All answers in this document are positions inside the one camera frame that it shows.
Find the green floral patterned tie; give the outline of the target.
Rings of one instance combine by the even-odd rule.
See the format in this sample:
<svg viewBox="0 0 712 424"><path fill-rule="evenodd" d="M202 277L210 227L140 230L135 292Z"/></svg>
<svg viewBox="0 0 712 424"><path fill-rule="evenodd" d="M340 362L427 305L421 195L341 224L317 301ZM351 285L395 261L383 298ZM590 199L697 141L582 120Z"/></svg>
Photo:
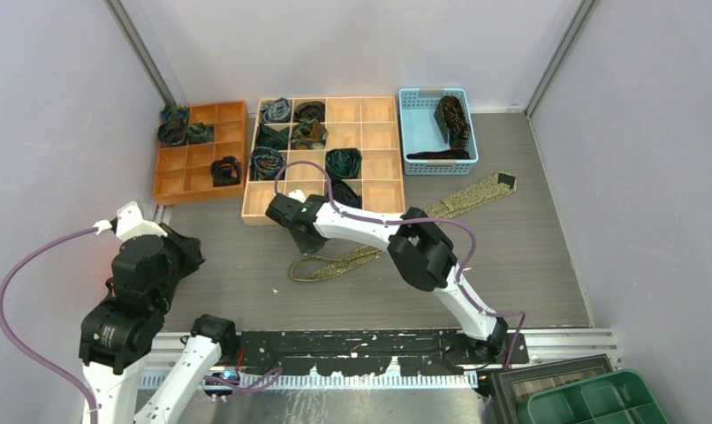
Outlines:
<svg viewBox="0 0 712 424"><path fill-rule="evenodd" d="M425 211L432 217L454 218L515 193L517 185L518 178L516 176L498 171L455 193L449 194L427 207ZM377 259L381 254L382 250L363 245L348 254L338 257L327 257L317 254L302 256L289 266L288 274L289 278L294 282L321 282L342 276L349 271ZM322 266L306 275L298 275L297 272L301 270L306 262L321 262Z"/></svg>

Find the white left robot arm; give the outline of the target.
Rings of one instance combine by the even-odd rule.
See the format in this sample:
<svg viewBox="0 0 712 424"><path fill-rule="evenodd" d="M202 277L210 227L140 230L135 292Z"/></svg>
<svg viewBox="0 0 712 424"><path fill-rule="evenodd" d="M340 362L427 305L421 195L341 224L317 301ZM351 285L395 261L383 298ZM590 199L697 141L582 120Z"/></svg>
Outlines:
<svg viewBox="0 0 712 424"><path fill-rule="evenodd" d="M135 201L95 228L113 231L121 245L111 263L107 296L80 326L79 357L90 389L82 420L175 423L208 371L238 356L235 324L210 314L197 318L180 358L153 397L138 409L140 377L178 283L205 261L201 242L166 223L144 218Z"/></svg>

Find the rolled dark navy tie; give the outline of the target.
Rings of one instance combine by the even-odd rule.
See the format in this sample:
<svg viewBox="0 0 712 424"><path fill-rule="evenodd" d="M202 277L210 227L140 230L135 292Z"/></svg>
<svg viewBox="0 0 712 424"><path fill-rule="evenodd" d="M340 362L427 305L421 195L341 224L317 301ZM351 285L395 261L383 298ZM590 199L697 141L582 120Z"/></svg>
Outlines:
<svg viewBox="0 0 712 424"><path fill-rule="evenodd" d="M350 208L362 208L362 197L348 185L344 180L334 179L331 181L329 193L334 201L346 205Z"/></svg>

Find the rolled blue multicolour tie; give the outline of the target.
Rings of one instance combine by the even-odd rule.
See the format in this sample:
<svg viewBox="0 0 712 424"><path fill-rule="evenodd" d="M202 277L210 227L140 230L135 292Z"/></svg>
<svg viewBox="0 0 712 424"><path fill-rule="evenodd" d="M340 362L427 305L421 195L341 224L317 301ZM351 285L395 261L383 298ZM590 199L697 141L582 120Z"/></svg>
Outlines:
<svg viewBox="0 0 712 424"><path fill-rule="evenodd" d="M259 146L252 151L250 169L254 181L273 180L286 165L286 159L275 148Z"/></svg>

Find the rolled black orange tie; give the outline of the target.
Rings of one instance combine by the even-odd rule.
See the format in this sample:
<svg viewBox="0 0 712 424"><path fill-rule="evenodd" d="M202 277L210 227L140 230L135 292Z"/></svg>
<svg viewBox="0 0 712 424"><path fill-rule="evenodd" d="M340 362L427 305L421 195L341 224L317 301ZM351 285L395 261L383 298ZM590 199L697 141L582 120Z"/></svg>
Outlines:
<svg viewBox="0 0 712 424"><path fill-rule="evenodd" d="M215 160L210 165L213 187L237 186L241 183L241 163L233 155Z"/></svg>

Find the rolled dark brown tie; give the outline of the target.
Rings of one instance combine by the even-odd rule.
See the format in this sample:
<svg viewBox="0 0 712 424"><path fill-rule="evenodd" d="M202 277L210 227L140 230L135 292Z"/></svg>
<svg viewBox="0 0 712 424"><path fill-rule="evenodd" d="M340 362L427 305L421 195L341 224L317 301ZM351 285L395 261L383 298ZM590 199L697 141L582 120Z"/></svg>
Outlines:
<svg viewBox="0 0 712 424"><path fill-rule="evenodd" d="M300 123L315 120L320 123L325 121L326 104L323 101L300 102L294 109L293 121Z"/></svg>

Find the light wooden compartment tray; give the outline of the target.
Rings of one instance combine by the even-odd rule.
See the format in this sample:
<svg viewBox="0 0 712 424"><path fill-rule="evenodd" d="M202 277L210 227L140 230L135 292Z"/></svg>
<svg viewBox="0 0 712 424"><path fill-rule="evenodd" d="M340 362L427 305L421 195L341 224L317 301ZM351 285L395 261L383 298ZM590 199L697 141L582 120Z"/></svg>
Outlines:
<svg viewBox="0 0 712 424"><path fill-rule="evenodd" d="M276 192L329 193L380 213L405 211L397 101L392 96L259 100L241 219L267 225Z"/></svg>

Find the orange wooden compartment tray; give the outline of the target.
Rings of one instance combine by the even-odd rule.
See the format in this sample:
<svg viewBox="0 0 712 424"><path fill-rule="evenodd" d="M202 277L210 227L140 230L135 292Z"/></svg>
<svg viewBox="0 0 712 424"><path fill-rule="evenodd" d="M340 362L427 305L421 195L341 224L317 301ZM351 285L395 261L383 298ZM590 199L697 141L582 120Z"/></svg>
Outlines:
<svg viewBox="0 0 712 424"><path fill-rule="evenodd" d="M190 105L186 126L204 123L215 127L214 141L207 144L161 148L155 161L153 198L161 206L238 198L247 177L247 107L243 101ZM233 155L241 163L239 185L213 187L210 165Z"/></svg>

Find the rolled green patterned tie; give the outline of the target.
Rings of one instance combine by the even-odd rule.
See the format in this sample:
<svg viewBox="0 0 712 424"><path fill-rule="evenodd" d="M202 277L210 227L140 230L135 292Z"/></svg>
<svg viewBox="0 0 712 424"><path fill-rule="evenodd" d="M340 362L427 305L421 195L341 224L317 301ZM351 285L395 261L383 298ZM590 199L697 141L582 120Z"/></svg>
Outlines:
<svg viewBox="0 0 712 424"><path fill-rule="evenodd" d="M193 123L186 127L185 135L189 145L211 143L215 138L215 127L204 123Z"/></svg>

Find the rolled dark striped tie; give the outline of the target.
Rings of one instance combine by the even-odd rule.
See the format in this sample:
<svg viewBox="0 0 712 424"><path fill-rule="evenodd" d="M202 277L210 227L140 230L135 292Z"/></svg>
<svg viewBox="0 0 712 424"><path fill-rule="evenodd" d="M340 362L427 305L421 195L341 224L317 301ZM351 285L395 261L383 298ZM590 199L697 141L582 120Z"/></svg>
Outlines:
<svg viewBox="0 0 712 424"><path fill-rule="evenodd" d="M161 148L184 146L186 140L186 123L181 119L167 120L159 125L156 132Z"/></svg>

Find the rolled teal tie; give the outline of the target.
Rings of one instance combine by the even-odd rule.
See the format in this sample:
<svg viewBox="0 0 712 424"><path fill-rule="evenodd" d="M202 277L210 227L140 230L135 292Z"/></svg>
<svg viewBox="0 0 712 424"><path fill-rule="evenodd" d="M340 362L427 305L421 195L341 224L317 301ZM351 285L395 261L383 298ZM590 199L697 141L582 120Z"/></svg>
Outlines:
<svg viewBox="0 0 712 424"><path fill-rule="evenodd" d="M189 122L190 108L181 104L167 104L160 111L159 116L163 123L178 120L186 125Z"/></svg>

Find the light blue plastic basket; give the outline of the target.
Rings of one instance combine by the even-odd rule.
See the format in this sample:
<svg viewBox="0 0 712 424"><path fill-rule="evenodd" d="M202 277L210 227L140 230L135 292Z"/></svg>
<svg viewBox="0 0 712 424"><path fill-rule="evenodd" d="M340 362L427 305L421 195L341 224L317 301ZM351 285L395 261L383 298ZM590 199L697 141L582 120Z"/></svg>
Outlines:
<svg viewBox="0 0 712 424"><path fill-rule="evenodd" d="M472 117L468 110L465 89L461 87L418 88L398 90L398 122L404 173L410 175L459 176L471 172L479 162L479 151L474 129L469 129L465 147L466 158L421 158L423 154L439 154L451 148L436 119L440 100L452 96L459 100L461 116L468 124Z"/></svg>

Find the navy red striped tie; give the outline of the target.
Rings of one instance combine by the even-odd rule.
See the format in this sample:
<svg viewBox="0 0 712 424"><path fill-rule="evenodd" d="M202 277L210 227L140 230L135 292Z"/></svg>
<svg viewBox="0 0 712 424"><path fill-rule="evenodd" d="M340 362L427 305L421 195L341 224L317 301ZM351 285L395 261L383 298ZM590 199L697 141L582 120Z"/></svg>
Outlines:
<svg viewBox="0 0 712 424"><path fill-rule="evenodd" d="M460 148L417 152L407 154L405 157L410 160L469 160L471 158L466 150Z"/></svg>

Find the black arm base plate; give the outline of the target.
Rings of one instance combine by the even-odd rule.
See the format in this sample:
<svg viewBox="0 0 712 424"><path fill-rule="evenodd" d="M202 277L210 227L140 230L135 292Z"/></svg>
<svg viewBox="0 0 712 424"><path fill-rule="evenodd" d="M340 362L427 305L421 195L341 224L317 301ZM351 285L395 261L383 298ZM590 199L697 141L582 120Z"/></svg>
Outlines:
<svg viewBox="0 0 712 424"><path fill-rule="evenodd" d="M381 376L396 366L401 376L460 375L530 360L524 336L509 334L511 350L497 356L455 329L247 331L203 329L221 345L219 364L263 375Z"/></svg>

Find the aluminium frame rail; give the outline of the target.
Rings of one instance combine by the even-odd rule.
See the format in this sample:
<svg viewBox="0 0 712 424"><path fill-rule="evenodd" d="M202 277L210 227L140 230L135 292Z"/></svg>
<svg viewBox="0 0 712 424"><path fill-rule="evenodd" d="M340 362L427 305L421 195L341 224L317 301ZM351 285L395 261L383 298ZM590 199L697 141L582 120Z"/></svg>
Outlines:
<svg viewBox="0 0 712 424"><path fill-rule="evenodd" d="M188 333L161 332L145 365L128 382L155 390L182 364ZM475 342L456 329L243 331L228 359L203 369L206 375L251 385L274 367L282 368L272 390L372 390L478 388L487 375L504 371ZM606 370L623 366L609 329L523 329L510 370L588 357L605 357Z"/></svg>

